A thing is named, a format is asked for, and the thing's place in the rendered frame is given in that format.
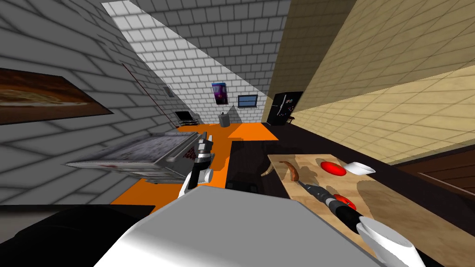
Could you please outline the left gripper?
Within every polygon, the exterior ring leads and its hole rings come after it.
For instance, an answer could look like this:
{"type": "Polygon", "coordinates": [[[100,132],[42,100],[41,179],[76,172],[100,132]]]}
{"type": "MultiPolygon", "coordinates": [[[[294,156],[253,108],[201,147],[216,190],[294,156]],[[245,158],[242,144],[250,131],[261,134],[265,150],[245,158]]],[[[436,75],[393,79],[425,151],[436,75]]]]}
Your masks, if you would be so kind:
{"type": "Polygon", "coordinates": [[[207,137],[207,140],[200,139],[198,145],[198,153],[196,159],[208,159],[212,157],[211,150],[213,146],[212,135],[207,137]]]}

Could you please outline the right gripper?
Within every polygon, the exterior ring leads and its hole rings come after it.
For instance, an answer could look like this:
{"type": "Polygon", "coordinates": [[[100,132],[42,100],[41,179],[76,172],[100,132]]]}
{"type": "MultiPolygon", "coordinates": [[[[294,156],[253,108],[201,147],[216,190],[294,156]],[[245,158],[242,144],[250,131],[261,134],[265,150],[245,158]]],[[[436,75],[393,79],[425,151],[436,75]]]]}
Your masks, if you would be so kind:
{"type": "Polygon", "coordinates": [[[328,203],[333,199],[333,195],[329,191],[318,185],[309,185],[308,192],[321,203],[328,203]]]}

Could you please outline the red plate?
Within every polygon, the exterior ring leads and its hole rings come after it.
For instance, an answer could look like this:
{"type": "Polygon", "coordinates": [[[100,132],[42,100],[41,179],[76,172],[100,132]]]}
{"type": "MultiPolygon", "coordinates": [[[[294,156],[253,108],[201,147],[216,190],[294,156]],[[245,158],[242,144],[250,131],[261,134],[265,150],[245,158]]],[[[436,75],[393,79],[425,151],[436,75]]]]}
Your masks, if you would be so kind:
{"type": "Polygon", "coordinates": [[[320,163],[320,167],[325,172],[334,176],[344,176],[347,173],[347,171],[342,166],[330,161],[322,161],[320,163]]]}

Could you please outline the red round fruit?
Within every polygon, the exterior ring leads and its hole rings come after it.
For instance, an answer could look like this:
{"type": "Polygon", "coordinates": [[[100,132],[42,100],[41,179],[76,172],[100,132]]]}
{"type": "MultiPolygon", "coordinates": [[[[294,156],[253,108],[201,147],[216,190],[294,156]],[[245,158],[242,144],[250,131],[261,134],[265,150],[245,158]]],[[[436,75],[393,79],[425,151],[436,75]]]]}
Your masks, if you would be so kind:
{"type": "Polygon", "coordinates": [[[348,199],[347,197],[344,197],[344,196],[339,195],[339,194],[334,194],[334,198],[337,201],[343,202],[345,205],[349,206],[353,210],[357,210],[357,207],[355,206],[355,204],[352,201],[350,201],[350,199],[348,199]]]}

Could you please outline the black microwave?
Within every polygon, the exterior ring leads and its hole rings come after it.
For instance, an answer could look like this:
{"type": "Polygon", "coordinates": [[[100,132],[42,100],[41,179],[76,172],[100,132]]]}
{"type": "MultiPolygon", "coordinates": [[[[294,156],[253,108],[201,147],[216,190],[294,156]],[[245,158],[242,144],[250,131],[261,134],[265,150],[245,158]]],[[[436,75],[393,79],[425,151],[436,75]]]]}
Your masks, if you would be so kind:
{"type": "Polygon", "coordinates": [[[189,111],[175,111],[178,117],[180,126],[196,126],[199,124],[198,120],[194,119],[189,111]]]}

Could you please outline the brown sausage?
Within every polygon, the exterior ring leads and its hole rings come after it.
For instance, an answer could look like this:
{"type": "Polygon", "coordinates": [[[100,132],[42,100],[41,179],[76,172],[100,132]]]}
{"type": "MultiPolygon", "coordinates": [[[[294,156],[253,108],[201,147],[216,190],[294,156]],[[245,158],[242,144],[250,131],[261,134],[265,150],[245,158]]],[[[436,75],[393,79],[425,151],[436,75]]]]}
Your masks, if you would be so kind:
{"type": "Polygon", "coordinates": [[[284,165],[286,165],[286,167],[289,169],[290,171],[290,180],[292,182],[298,182],[300,177],[299,177],[299,173],[297,171],[297,169],[288,161],[279,161],[279,163],[282,163],[284,165]]]}

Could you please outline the white bowl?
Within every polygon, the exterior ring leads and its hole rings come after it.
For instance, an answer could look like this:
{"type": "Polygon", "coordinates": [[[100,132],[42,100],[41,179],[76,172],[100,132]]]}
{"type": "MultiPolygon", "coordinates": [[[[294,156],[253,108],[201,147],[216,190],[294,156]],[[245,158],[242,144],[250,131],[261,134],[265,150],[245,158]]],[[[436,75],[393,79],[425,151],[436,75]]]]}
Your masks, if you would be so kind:
{"type": "Polygon", "coordinates": [[[371,173],[375,173],[376,171],[374,169],[372,169],[371,167],[369,166],[366,166],[364,164],[361,164],[361,163],[358,163],[358,162],[352,162],[352,163],[349,163],[347,165],[344,165],[343,168],[347,171],[347,172],[350,172],[352,174],[355,174],[355,175],[368,175],[368,174],[371,174],[371,173]]]}

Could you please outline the grey stove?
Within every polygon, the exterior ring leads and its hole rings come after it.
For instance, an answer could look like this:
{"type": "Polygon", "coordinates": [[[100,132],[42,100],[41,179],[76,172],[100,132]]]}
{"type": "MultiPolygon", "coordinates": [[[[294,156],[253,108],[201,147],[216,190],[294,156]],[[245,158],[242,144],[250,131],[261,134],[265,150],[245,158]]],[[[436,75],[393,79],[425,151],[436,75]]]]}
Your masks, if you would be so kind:
{"type": "Polygon", "coordinates": [[[68,161],[65,166],[123,173],[152,184],[183,184],[201,137],[197,132],[148,133],[68,161]]]}

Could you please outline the blue framed window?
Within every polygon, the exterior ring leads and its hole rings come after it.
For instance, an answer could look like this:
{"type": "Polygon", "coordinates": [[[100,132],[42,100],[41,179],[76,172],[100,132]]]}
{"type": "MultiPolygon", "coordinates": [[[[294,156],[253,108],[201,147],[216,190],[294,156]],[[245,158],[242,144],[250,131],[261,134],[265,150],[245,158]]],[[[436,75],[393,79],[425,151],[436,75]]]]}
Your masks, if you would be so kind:
{"type": "Polygon", "coordinates": [[[239,95],[238,108],[256,108],[258,95],[239,95]]]}

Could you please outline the black fridge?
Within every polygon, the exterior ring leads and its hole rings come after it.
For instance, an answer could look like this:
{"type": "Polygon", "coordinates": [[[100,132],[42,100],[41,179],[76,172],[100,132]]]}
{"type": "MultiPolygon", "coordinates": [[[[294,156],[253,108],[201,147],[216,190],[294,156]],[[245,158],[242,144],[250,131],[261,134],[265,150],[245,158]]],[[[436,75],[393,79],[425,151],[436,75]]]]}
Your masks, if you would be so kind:
{"type": "Polygon", "coordinates": [[[276,94],[266,122],[271,126],[285,125],[294,108],[297,106],[302,94],[303,91],[276,94]]]}

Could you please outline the light wooden table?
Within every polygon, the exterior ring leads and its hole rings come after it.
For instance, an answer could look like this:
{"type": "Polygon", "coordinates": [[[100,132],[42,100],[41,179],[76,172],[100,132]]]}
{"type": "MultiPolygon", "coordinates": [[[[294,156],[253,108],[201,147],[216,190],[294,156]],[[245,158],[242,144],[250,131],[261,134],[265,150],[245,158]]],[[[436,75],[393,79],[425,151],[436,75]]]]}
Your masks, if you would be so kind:
{"type": "Polygon", "coordinates": [[[444,267],[475,267],[475,237],[367,175],[334,176],[321,169],[322,161],[344,165],[330,154],[270,154],[269,170],[276,171],[289,197],[302,203],[365,251],[361,237],[342,224],[322,203],[291,180],[291,164],[305,184],[318,184],[342,195],[364,216],[392,228],[444,267]]]}

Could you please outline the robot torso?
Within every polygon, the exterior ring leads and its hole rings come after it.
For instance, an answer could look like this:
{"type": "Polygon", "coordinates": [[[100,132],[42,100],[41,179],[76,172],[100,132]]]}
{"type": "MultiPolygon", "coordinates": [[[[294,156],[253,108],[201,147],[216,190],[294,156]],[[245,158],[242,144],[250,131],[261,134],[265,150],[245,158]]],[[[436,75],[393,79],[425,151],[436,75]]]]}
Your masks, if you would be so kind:
{"type": "Polygon", "coordinates": [[[197,187],[128,229],[94,267],[382,267],[300,202],[197,187]]]}

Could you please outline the purple wall poster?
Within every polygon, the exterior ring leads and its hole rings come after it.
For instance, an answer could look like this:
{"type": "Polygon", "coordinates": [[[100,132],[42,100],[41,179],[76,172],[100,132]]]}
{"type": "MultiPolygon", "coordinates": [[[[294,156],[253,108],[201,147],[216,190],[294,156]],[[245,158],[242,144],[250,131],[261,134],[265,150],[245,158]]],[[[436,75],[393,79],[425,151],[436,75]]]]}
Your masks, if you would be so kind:
{"type": "Polygon", "coordinates": [[[217,105],[228,104],[226,83],[212,83],[212,90],[217,105]]]}

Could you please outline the brown wall picture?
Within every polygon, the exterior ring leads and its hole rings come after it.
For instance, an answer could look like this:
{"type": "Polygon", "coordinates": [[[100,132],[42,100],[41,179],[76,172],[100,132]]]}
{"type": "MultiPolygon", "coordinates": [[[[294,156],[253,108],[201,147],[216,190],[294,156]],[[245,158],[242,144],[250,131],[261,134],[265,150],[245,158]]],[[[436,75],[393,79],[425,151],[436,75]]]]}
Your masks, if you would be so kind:
{"type": "Polygon", "coordinates": [[[62,76],[0,68],[0,125],[111,113],[62,76]]]}

